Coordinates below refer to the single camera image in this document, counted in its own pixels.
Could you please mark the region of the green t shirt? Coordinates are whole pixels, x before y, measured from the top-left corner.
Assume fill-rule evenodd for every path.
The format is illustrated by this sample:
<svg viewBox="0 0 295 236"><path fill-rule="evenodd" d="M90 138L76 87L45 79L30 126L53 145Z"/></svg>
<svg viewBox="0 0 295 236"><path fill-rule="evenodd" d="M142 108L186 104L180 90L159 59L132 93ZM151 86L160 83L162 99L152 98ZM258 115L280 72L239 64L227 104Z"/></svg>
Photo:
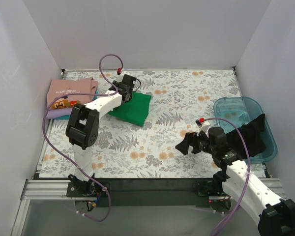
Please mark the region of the green t shirt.
<svg viewBox="0 0 295 236"><path fill-rule="evenodd" d="M134 92L129 102L114 108L108 114L118 120L143 126L149 113L151 98L151 95Z"/></svg>

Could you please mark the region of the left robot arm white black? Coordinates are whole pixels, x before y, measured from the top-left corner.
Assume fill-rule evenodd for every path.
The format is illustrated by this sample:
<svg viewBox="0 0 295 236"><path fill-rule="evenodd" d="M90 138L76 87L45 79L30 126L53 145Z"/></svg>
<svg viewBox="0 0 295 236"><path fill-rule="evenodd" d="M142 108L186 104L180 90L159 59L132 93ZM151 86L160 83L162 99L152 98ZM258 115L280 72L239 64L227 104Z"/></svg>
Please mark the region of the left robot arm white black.
<svg viewBox="0 0 295 236"><path fill-rule="evenodd" d="M76 163L72 178L80 180L78 191L85 197L91 196L95 190L89 178L94 174L91 147L98 138L99 121L105 114L132 99L136 82L137 78L122 72L103 96L85 105L77 104L72 109L66 128Z"/></svg>

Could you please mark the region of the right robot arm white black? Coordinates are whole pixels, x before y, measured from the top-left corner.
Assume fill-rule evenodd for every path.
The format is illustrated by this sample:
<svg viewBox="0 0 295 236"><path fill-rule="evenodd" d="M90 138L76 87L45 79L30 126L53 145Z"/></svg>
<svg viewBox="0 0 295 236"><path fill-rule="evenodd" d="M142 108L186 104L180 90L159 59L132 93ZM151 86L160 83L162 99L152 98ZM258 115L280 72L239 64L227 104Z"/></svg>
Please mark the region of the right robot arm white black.
<svg viewBox="0 0 295 236"><path fill-rule="evenodd" d="M262 236L295 236L295 202L284 200L267 187L254 173L239 152L242 140L236 130L225 133L213 127L206 134L186 133L176 149L186 155L201 151L211 154L216 166L225 172L225 177L213 182L217 195L227 194L255 221Z"/></svg>

